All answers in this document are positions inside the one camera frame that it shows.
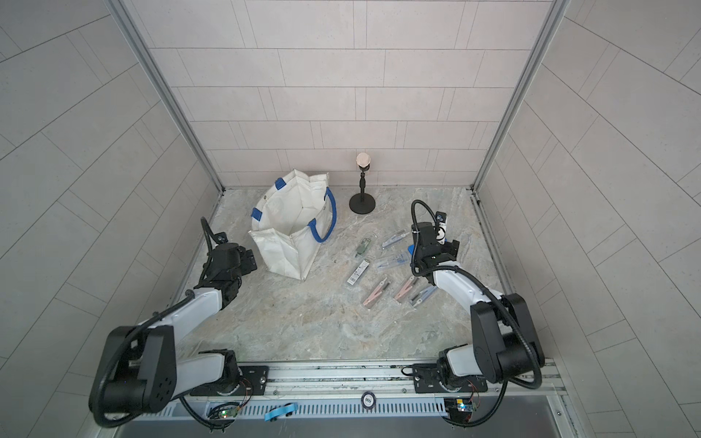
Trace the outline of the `aluminium rail frame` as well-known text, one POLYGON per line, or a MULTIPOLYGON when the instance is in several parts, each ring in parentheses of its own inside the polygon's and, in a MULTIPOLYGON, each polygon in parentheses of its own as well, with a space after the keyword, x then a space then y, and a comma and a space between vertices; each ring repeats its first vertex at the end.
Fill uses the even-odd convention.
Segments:
POLYGON ((414 392, 412 379, 402 374, 409 361, 318 361, 248 363, 269 367, 264 395, 249 397, 197 397, 188 401, 201 416, 223 403, 239 403, 237 421, 264 421, 266 412, 287 403, 297 403, 297 412, 286 419, 363 417, 445 417, 444 399, 471 399, 476 414, 487 412, 498 394, 498 383, 487 383, 482 393, 414 392), (377 398, 371 411, 361 407, 361 396, 373 392, 377 398))

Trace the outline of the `pink compass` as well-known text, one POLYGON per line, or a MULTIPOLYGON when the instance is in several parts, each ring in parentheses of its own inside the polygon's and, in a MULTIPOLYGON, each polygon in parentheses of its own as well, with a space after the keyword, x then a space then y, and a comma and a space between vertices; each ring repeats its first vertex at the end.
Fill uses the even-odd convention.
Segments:
POLYGON ((390 284, 392 284, 392 280, 390 279, 390 277, 382 278, 374 287, 374 289, 369 293, 366 299, 363 301, 363 306, 367 308, 367 310, 374 307, 375 304, 379 301, 379 299, 383 296, 387 288, 389 288, 390 284))

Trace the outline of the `blue tape strip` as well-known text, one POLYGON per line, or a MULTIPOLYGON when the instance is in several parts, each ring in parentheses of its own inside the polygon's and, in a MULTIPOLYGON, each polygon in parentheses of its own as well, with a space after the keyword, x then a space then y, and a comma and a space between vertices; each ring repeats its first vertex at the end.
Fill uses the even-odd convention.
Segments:
POLYGON ((282 417, 290 417, 297 412, 299 405, 297 403, 287 403, 281 407, 270 410, 265 413, 264 421, 273 422, 282 417))

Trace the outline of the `white canvas bag blue handles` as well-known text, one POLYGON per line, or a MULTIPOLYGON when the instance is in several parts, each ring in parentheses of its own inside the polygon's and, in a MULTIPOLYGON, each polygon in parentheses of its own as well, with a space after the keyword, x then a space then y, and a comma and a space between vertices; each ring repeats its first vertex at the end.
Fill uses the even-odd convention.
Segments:
POLYGON ((294 170, 275 180, 257 202, 249 234, 268 271, 303 281, 337 220, 330 177, 294 170))

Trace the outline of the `clear pencil lead tube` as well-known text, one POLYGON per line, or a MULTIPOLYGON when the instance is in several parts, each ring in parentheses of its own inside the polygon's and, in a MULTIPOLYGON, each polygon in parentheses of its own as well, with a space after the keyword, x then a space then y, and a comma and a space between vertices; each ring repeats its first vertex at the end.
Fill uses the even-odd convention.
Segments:
POLYGON ((430 299, 434 293, 438 291, 437 286, 429 285, 428 287, 422 289, 416 296, 410 299, 410 304, 413 308, 418 308, 422 306, 425 301, 430 299))

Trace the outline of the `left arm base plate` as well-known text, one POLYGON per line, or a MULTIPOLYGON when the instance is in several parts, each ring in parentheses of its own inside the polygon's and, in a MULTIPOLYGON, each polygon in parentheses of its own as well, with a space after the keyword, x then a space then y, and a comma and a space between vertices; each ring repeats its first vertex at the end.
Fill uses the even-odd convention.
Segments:
POLYGON ((240 366, 233 380, 226 377, 214 383, 205 383, 191 392, 197 397, 249 397, 264 395, 269 367, 262 365, 240 366))

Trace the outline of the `green circuit board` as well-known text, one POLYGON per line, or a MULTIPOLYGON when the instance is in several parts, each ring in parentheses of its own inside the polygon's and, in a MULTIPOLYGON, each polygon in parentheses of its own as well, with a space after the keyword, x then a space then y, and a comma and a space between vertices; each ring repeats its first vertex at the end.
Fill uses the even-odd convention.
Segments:
POLYGON ((239 403, 223 403, 212 407, 207 414, 207 418, 213 422, 234 421, 240 410, 239 403))
POLYGON ((452 423, 468 424, 475 411, 475 405, 471 399, 445 398, 445 419, 452 423))

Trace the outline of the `left green circuit board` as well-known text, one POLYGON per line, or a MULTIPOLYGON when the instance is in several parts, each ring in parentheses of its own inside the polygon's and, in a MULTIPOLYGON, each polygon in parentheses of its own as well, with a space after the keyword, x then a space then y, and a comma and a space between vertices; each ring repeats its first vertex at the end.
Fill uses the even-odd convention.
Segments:
POLYGON ((212 407, 207 414, 207 418, 213 422, 234 421, 240 410, 239 403, 223 403, 212 407))

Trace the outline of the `right green circuit board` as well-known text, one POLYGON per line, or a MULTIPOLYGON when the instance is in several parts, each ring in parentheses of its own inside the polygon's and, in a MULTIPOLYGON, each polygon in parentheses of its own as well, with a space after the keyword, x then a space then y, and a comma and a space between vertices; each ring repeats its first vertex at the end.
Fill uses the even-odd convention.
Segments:
POLYGON ((471 399, 445 398, 445 419, 452 423, 468 424, 475 411, 475 405, 471 399))

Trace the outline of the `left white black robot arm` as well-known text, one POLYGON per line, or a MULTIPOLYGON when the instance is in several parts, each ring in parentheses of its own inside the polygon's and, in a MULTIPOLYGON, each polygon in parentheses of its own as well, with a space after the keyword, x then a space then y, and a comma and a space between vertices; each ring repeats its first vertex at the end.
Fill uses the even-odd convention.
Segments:
POLYGON ((107 337, 89 409, 100 423, 115 415, 131 419, 160 412, 174 398, 199 387, 228 394, 242 381, 233 350, 207 350, 179 360, 177 344, 237 296, 245 275, 257 270, 252 250, 235 243, 208 254, 203 276, 183 300, 136 326, 120 326, 107 337))

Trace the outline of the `black white lead box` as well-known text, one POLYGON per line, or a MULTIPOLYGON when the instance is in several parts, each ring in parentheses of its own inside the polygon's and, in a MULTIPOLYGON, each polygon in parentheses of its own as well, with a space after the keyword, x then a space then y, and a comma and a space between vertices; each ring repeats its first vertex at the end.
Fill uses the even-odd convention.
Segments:
POLYGON ((346 280, 346 284, 348 286, 355 286, 358 281, 361 279, 363 274, 367 271, 368 267, 370 266, 371 262, 368 259, 363 259, 358 266, 352 271, 350 274, 350 277, 346 280))

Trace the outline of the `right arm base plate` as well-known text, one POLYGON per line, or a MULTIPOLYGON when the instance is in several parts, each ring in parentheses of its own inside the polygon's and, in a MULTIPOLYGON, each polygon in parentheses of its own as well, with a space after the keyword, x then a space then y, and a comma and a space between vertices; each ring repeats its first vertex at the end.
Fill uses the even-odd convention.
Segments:
POLYGON ((402 368, 402 374, 412 379, 414 392, 429 393, 482 393, 487 392, 487 380, 481 375, 459 377, 452 383, 443 377, 435 363, 414 363, 402 368))

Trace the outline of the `round black white sticker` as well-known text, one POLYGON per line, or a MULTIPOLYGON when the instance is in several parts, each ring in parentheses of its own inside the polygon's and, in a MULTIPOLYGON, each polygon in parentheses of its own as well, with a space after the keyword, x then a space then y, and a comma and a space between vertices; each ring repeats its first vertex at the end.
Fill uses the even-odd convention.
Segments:
POLYGON ((377 398, 373 392, 365 392, 361 396, 361 407, 366 411, 371 411, 375 408, 377 403, 377 398))

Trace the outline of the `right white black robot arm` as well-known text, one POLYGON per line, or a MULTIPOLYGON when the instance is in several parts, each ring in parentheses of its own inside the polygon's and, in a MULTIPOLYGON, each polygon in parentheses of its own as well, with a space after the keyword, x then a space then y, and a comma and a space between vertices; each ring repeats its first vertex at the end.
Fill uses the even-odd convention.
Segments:
POLYGON ((470 313, 471 341, 442 351, 439 381, 456 391, 472 376, 536 390, 545 358, 525 299, 486 287, 456 261, 452 242, 440 243, 435 224, 412 224, 411 268, 470 313))

